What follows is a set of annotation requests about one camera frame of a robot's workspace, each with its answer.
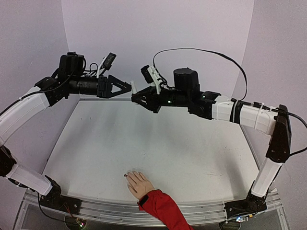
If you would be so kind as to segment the aluminium front rail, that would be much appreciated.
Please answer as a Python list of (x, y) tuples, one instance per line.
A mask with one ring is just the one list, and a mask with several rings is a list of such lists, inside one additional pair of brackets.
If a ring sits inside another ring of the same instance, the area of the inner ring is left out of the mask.
[(145, 193), (135, 204), (84, 200), (62, 195), (60, 191), (48, 195), (35, 193), (35, 200), (44, 214), (49, 210), (64, 214), (79, 227), (83, 226), (82, 220), (127, 226), (166, 226), (170, 229), (189, 229), (193, 225), (209, 223), (240, 224), (282, 207), (277, 192), (263, 197), (248, 193), (244, 199), (229, 202), (181, 205), (159, 189)]

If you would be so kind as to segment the white nail polish cap brush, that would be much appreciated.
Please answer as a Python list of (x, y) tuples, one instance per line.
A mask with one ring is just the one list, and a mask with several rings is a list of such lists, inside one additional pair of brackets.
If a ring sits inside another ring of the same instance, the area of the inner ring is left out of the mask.
[(132, 94), (136, 94), (138, 91), (137, 91), (137, 88), (136, 88), (136, 85), (134, 83), (134, 81), (130, 81), (130, 84), (131, 84), (131, 92)]

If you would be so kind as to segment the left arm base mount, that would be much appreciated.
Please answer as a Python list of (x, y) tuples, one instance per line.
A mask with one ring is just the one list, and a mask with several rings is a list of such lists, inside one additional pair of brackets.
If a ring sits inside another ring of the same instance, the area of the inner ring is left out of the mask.
[(41, 195), (40, 205), (71, 214), (79, 214), (82, 201), (75, 197), (63, 195), (60, 185), (50, 177), (46, 175), (45, 177), (51, 182), (52, 187), (47, 195)]

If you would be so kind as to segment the mannequin hand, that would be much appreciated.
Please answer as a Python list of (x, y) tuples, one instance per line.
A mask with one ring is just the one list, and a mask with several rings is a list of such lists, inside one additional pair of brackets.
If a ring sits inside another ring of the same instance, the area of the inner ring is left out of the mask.
[(150, 191), (155, 190), (152, 183), (141, 173), (132, 171), (124, 174), (128, 182), (128, 189), (131, 194), (138, 200), (143, 198)]

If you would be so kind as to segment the red jacket sleeve forearm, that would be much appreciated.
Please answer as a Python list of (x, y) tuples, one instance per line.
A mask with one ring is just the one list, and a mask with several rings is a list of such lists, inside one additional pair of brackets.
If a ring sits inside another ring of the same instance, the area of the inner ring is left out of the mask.
[(138, 201), (139, 210), (143, 210), (160, 220), (169, 230), (193, 230), (178, 205), (161, 190), (153, 190)]

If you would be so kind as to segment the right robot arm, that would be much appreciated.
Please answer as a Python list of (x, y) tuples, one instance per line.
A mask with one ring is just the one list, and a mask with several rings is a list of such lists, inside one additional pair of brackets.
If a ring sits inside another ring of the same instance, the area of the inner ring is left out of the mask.
[(138, 91), (132, 86), (132, 102), (158, 113), (162, 106), (186, 107), (192, 115), (207, 119), (229, 121), (250, 127), (271, 137), (266, 158), (251, 187), (251, 194), (264, 197), (281, 166), (290, 157), (291, 126), (287, 107), (268, 107), (230, 99), (217, 92), (200, 90), (198, 73), (189, 68), (174, 70), (174, 87), (164, 88), (163, 79), (153, 66), (141, 72), (149, 87)]

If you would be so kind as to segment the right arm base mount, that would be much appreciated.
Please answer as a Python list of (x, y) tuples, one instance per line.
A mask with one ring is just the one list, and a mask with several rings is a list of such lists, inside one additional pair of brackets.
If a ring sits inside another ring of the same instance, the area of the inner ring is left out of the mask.
[(256, 196), (249, 190), (245, 199), (226, 202), (224, 210), (227, 219), (236, 219), (242, 216), (254, 215), (267, 209), (267, 193), (264, 196)]

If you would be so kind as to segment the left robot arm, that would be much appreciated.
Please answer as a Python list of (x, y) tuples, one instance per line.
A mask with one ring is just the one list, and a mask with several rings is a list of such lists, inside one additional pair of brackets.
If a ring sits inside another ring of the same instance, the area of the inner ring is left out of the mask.
[(131, 91), (131, 85), (116, 77), (104, 76), (110, 70), (116, 55), (109, 53), (98, 65), (96, 75), (86, 74), (83, 55), (69, 52), (60, 57), (59, 67), (50, 77), (37, 82), (24, 96), (9, 105), (0, 114), (0, 175), (18, 186), (24, 186), (40, 195), (54, 209), (61, 209), (65, 199), (52, 190), (57, 184), (51, 178), (20, 165), (5, 147), (8, 139), (36, 114), (54, 106), (70, 94), (94, 95), (109, 99)]

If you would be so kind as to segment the circuit board with leds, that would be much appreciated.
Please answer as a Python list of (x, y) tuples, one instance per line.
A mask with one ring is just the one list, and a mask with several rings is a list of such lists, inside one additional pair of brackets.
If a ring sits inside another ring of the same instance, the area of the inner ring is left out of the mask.
[(83, 230), (86, 227), (87, 220), (82, 218), (73, 218), (71, 216), (65, 216), (65, 225), (70, 230)]

